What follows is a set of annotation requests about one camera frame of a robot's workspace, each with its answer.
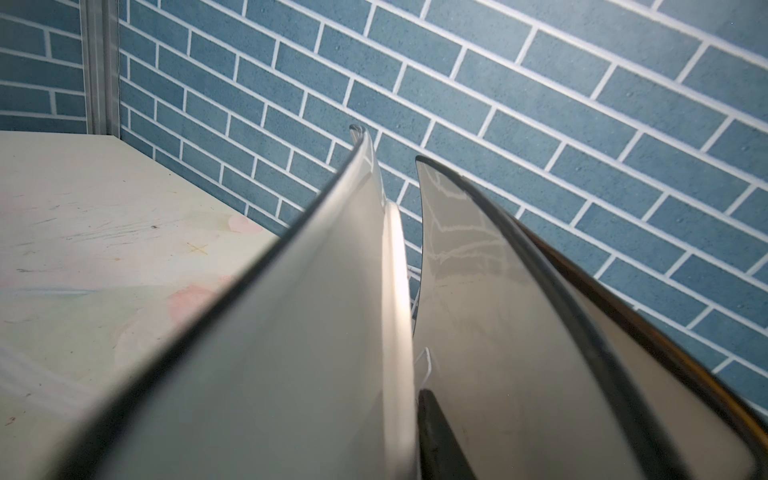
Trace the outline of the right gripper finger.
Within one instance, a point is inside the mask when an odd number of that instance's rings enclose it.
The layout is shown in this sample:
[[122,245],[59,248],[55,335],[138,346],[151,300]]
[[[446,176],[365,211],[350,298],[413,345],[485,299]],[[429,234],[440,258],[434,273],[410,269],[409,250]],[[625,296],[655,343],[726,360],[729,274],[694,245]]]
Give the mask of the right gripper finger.
[[417,424],[420,469],[423,479],[475,479],[431,390],[419,391]]

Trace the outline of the white square plate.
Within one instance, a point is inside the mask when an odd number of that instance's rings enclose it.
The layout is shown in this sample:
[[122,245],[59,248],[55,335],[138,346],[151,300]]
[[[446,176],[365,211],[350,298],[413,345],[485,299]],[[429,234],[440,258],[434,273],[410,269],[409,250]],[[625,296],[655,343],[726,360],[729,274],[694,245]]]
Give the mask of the white square plate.
[[414,479],[400,216],[372,139],[200,318],[127,383],[55,479]]
[[425,156],[416,338],[475,479],[687,479],[583,304],[506,211]]

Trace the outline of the floral black square plate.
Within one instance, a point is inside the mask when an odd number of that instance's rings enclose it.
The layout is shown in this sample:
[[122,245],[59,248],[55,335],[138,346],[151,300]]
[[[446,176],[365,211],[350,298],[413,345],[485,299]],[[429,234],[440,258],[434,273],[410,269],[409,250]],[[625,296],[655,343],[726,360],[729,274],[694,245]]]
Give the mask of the floral black square plate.
[[660,328],[524,232],[597,321],[691,478],[766,478],[767,425],[757,413]]

